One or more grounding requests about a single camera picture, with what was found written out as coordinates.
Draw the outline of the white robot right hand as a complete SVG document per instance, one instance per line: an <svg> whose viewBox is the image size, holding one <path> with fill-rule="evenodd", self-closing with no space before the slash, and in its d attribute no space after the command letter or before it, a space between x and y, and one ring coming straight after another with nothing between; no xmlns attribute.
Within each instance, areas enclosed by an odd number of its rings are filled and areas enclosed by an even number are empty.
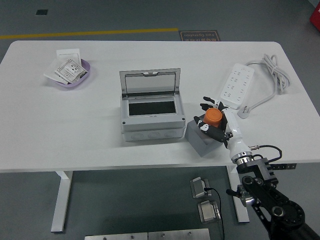
<svg viewBox="0 0 320 240"><path fill-rule="evenodd" d="M238 165L239 161L251 161L253 158L252 150L243 141L243 135L233 111L221 101L213 100L207 96L204 96L203 99L212 104L201 103L202 110L206 112L218 110L221 113L221 121L219 127L216 127L200 119L200 117L194 116L193 119L200 131L208 137L223 143L230 151L230 159L234 164Z"/></svg>

